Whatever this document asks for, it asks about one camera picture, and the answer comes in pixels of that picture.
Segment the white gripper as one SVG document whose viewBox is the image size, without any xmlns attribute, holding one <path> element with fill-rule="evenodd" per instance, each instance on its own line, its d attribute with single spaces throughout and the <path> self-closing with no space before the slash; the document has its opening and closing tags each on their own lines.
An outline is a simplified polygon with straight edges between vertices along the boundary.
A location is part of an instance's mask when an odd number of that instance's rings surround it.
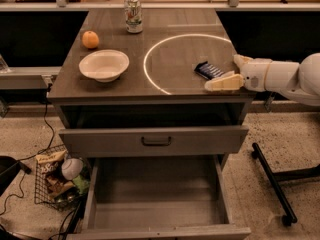
<svg viewBox="0 0 320 240">
<path fill-rule="evenodd" d="M 271 59 L 252 59 L 248 56 L 235 54 L 233 62 L 242 75 L 234 71 L 227 72 L 207 81 L 204 88 L 207 91 L 235 91 L 244 85 L 246 89 L 251 91 L 265 91 L 265 78 L 272 62 Z"/>
</svg>

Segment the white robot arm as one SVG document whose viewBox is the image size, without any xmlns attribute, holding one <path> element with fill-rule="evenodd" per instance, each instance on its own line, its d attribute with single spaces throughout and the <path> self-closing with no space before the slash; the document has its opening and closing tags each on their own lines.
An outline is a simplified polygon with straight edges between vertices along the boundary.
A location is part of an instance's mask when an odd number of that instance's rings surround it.
<svg viewBox="0 0 320 240">
<path fill-rule="evenodd" d="M 301 63 L 251 58 L 236 54 L 240 70 L 224 73 L 205 83 L 207 91 L 234 91 L 241 87 L 254 92 L 275 92 L 309 106 L 320 106 L 320 54 L 307 56 Z"/>
</svg>

